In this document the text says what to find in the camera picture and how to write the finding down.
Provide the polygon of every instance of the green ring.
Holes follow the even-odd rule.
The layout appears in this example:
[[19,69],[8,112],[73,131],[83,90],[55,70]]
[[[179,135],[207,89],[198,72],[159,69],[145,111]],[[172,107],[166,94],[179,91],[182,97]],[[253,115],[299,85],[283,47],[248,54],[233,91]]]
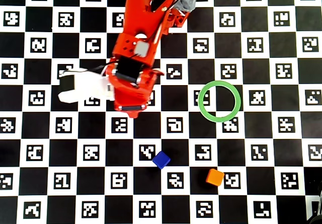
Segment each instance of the green ring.
[[[231,93],[233,94],[233,97],[235,98],[235,106],[233,107],[232,112],[229,113],[227,116],[215,117],[215,116],[211,115],[209,112],[207,112],[207,110],[205,109],[205,107],[203,105],[203,98],[205,97],[206,92],[211,87],[225,87],[228,90],[230,90]],[[212,121],[212,122],[226,122],[226,121],[231,120],[234,116],[236,116],[236,114],[240,110],[241,103],[242,103],[242,100],[240,99],[240,94],[237,91],[236,87],[234,87],[233,85],[229,84],[228,82],[224,82],[224,81],[213,81],[213,82],[207,83],[201,89],[199,96],[198,96],[198,107],[201,111],[201,114],[205,118],[207,118],[209,121]]]

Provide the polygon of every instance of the blue cube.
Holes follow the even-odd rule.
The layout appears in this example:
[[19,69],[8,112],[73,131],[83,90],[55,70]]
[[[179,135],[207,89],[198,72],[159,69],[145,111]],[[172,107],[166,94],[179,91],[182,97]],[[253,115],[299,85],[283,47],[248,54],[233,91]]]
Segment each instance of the blue cube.
[[164,166],[166,166],[169,162],[170,162],[170,158],[163,153],[162,151],[160,151],[153,159],[153,163],[156,164],[156,166],[158,166],[160,169],[163,169]]

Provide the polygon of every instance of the orange cube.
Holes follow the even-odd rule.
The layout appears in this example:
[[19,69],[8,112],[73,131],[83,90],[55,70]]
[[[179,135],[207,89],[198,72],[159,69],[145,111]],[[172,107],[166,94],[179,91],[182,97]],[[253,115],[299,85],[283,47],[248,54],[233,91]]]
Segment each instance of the orange cube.
[[223,172],[220,172],[215,169],[210,169],[207,179],[206,179],[206,182],[209,184],[212,184],[212,185],[219,186],[219,185],[221,185],[224,175],[225,175],[225,173],[223,173]]

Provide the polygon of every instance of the red plastic part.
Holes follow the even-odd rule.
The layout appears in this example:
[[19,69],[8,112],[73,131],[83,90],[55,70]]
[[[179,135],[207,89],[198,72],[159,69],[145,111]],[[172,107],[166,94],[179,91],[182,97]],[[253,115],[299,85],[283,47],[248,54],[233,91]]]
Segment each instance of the red plastic part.
[[[182,27],[189,13],[184,16],[176,9],[169,9],[177,0],[166,0],[155,11],[151,12],[151,0],[126,0],[124,15],[124,30],[119,34],[113,49],[111,61],[117,61],[120,57],[131,57],[146,65],[141,74],[138,87],[134,87],[125,80],[120,80],[114,75],[116,63],[110,64],[106,69],[111,84],[114,86],[116,111],[126,112],[130,117],[136,118],[139,112],[147,107],[147,102],[158,76],[163,75],[158,70],[153,70],[154,57],[157,46],[163,34],[169,33],[169,28],[174,24]],[[144,34],[145,39],[136,38],[136,35]],[[146,57],[134,56],[134,49],[138,41],[149,43]],[[141,110],[123,111],[122,107],[141,106]]]

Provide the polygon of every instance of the checkerboard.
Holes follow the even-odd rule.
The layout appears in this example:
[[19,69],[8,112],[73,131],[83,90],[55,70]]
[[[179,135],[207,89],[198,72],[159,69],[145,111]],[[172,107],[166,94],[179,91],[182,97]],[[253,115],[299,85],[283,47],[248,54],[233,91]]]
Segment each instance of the checkerboard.
[[[65,69],[109,61],[125,0],[0,0],[0,223],[305,223],[322,180],[321,6],[197,0],[162,38],[166,75],[131,119],[57,97]],[[197,106],[213,80],[242,99],[225,123]],[[216,116],[234,106],[222,87],[203,100]]]

